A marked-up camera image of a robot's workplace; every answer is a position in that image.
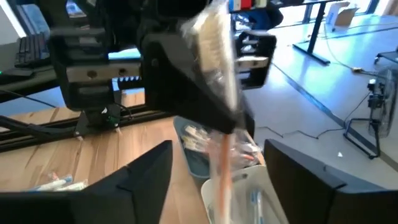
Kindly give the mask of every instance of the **red object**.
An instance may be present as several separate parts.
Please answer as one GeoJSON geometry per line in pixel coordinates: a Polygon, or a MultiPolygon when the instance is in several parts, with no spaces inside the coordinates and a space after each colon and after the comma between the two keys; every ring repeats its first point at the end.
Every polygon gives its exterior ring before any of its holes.
{"type": "Polygon", "coordinates": [[[252,0],[241,0],[241,9],[251,9],[252,0]]]}

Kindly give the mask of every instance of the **black desk leg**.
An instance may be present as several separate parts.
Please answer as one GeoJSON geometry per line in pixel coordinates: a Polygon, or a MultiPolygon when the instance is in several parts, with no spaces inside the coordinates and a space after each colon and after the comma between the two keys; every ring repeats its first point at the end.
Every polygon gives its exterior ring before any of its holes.
{"type": "Polygon", "coordinates": [[[317,41],[317,37],[319,34],[319,28],[321,26],[323,15],[325,13],[325,6],[326,6],[325,2],[320,3],[317,19],[315,20],[315,25],[312,30],[310,42],[294,44],[293,46],[296,49],[300,50],[301,52],[305,53],[306,55],[309,55],[315,60],[319,61],[320,63],[328,65],[330,63],[329,60],[313,53],[313,48],[315,47],[315,42],[317,41]]]}

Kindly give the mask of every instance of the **concrete floor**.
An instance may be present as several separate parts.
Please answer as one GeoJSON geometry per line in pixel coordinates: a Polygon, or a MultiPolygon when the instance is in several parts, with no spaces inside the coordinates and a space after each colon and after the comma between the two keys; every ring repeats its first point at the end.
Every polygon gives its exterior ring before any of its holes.
{"type": "MultiPolygon", "coordinates": [[[[382,30],[387,27],[397,27],[398,25],[398,18],[392,16],[363,17],[363,19],[366,24],[369,24],[369,21],[379,21],[390,25],[379,27],[362,26],[357,28],[358,32],[367,32],[369,29],[371,31],[382,30]]],[[[278,36],[281,33],[283,33],[281,30],[277,31],[278,36]]],[[[373,64],[377,53],[395,50],[398,46],[397,35],[398,29],[391,29],[369,34],[328,39],[327,41],[319,39],[315,46],[315,51],[321,52],[324,57],[332,61],[332,64],[327,67],[320,65],[310,57],[301,54],[301,52],[287,45],[278,46],[273,62],[285,75],[294,80],[297,85],[301,86],[321,104],[325,105],[339,119],[368,118],[370,110],[367,107],[367,100],[349,118],[348,115],[368,94],[366,86],[369,80],[374,77],[353,74],[348,68],[340,65],[330,53],[328,44],[333,55],[340,62],[350,67],[361,67],[367,71],[375,71],[384,67],[398,68],[396,64],[383,59],[377,65],[373,64]]],[[[368,124],[356,123],[353,127],[361,136],[374,144],[375,139],[368,134],[368,124]]],[[[398,123],[395,122],[390,135],[381,141],[382,151],[384,152],[382,159],[391,161],[390,165],[395,170],[398,168],[398,151],[395,147],[396,143],[398,143],[397,132],[398,123]]]]}
{"type": "MultiPolygon", "coordinates": [[[[381,19],[369,16],[362,17],[362,20],[367,24],[370,22],[391,23],[394,21],[393,19],[398,22],[396,17],[383,17],[381,19]]],[[[354,23],[360,24],[360,20],[361,18],[357,17],[354,23]]],[[[285,27],[276,29],[273,32],[277,34],[279,43],[287,40],[286,37],[288,35],[284,34],[294,32],[296,35],[289,40],[291,44],[296,42],[296,39],[302,40],[309,32],[308,30],[311,30],[312,25],[285,27]]],[[[353,32],[385,28],[386,26],[378,28],[377,26],[367,26],[355,28],[358,30],[351,29],[347,32],[338,30],[332,36],[335,35],[337,37],[346,33],[352,34],[353,32]]],[[[374,56],[378,52],[393,50],[398,45],[398,39],[394,38],[397,34],[398,30],[375,32],[330,39],[329,44],[332,46],[335,55],[344,63],[355,67],[363,67],[366,70],[374,70],[374,56]]],[[[331,59],[325,40],[317,42],[316,50],[331,59]]],[[[280,134],[301,130],[313,136],[327,129],[341,128],[324,111],[317,108],[312,101],[309,101],[308,98],[289,85],[287,76],[341,119],[345,119],[365,96],[367,93],[366,84],[370,77],[353,75],[347,68],[335,63],[324,67],[294,50],[288,44],[279,44],[273,62],[275,66],[272,66],[270,70],[267,84],[257,90],[245,91],[249,104],[256,115],[256,142],[263,145],[265,139],[273,138],[349,174],[388,189],[398,189],[398,172],[380,158],[369,160],[358,148],[343,138],[342,130],[331,131],[325,133],[319,139],[312,139],[299,133],[281,138],[265,128],[271,128],[280,134]]],[[[381,61],[380,66],[387,64],[381,61]]],[[[57,106],[64,105],[59,88],[38,93],[33,95],[33,97],[57,106]]],[[[45,106],[43,105],[29,102],[25,99],[0,104],[2,115],[37,111],[44,108],[45,106]]],[[[368,116],[368,114],[369,110],[366,105],[361,105],[353,116],[368,116]]],[[[383,150],[386,153],[388,151],[391,157],[397,156],[398,161],[398,153],[396,153],[397,155],[393,153],[395,152],[394,143],[398,143],[398,139],[394,137],[397,135],[394,135],[394,133],[398,131],[398,123],[394,127],[390,136],[383,139],[382,143],[383,150]]],[[[355,129],[372,141],[372,137],[367,135],[366,127],[355,126],[355,129]]]]}

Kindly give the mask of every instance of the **gray floor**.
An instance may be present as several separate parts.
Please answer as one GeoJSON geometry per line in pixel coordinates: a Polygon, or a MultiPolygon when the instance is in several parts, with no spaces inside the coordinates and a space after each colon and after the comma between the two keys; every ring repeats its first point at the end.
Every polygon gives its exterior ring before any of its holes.
{"type": "MultiPolygon", "coordinates": [[[[378,20],[376,17],[370,17],[369,19],[378,20]]],[[[389,23],[395,22],[395,24],[389,26],[398,27],[397,17],[387,16],[379,20],[384,21],[384,23],[386,21],[389,23]]],[[[361,31],[370,28],[379,30],[386,27],[388,26],[365,26],[358,29],[361,31]]],[[[339,39],[329,39],[328,42],[319,40],[315,46],[315,51],[320,52],[324,57],[332,61],[332,64],[327,67],[320,65],[308,56],[304,56],[290,46],[279,45],[275,53],[274,63],[330,109],[334,115],[345,120],[368,94],[366,86],[369,79],[373,77],[353,74],[348,68],[338,64],[332,57],[327,44],[329,44],[333,54],[339,61],[351,67],[361,67],[368,71],[375,71],[384,67],[398,68],[396,64],[383,59],[377,65],[373,64],[377,53],[395,50],[398,46],[397,36],[398,29],[392,29],[339,39]]],[[[367,118],[369,117],[369,112],[370,110],[365,100],[350,118],[367,118]]],[[[395,120],[390,135],[382,139],[381,144],[382,151],[398,162],[398,150],[396,149],[398,145],[398,121],[395,120]]],[[[366,139],[374,142],[374,138],[368,134],[367,124],[359,123],[353,127],[366,139]]]]}
{"type": "Polygon", "coordinates": [[[343,138],[343,131],[333,131],[312,139],[296,133],[284,138],[279,134],[301,130],[316,136],[326,129],[339,126],[311,104],[284,80],[284,75],[271,68],[267,84],[257,90],[245,91],[254,114],[254,140],[260,145],[265,139],[276,139],[294,149],[388,189],[398,188],[398,173],[381,159],[370,161],[363,153],[343,138]]]}

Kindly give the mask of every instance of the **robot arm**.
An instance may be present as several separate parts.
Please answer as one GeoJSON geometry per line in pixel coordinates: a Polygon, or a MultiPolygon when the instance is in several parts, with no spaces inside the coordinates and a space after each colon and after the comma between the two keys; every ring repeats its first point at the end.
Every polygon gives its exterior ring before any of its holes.
{"type": "MultiPolygon", "coordinates": [[[[193,69],[195,59],[179,34],[179,24],[200,12],[206,2],[179,5],[178,0],[115,1],[97,0],[96,17],[88,15],[88,30],[51,31],[50,55],[67,107],[75,111],[104,111],[116,101],[112,79],[118,78],[125,81],[119,82],[120,89],[144,87],[146,106],[151,110],[166,111],[230,133],[237,125],[237,115],[193,69]],[[142,55],[140,60],[108,58],[108,53],[133,45],[142,55]]],[[[256,82],[256,87],[260,87],[266,79],[275,37],[244,35],[257,37],[256,50],[251,54],[261,57],[248,59],[240,54],[243,57],[236,63],[249,70],[246,84],[256,82]]]]}

